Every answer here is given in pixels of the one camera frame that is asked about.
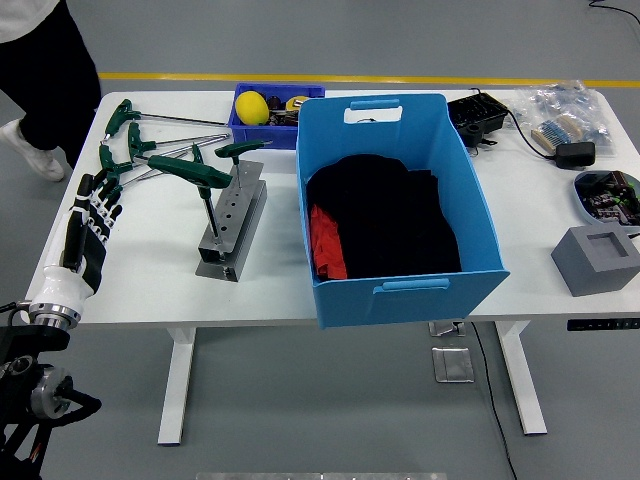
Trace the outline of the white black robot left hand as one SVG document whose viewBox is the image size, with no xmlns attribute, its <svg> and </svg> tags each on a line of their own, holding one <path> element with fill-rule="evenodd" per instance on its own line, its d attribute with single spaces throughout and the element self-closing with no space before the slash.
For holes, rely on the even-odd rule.
<svg viewBox="0 0 640 480">
<path fill-rule="evenodd" d="M 45 257 L 44 282 L 28 308 L 31 323 L 71 329 L 80 321 L 101 284 L 106 244 L 122 212 L 119 198 L 118 181 L 106 170 L 82 176 Z"/>
</svg>

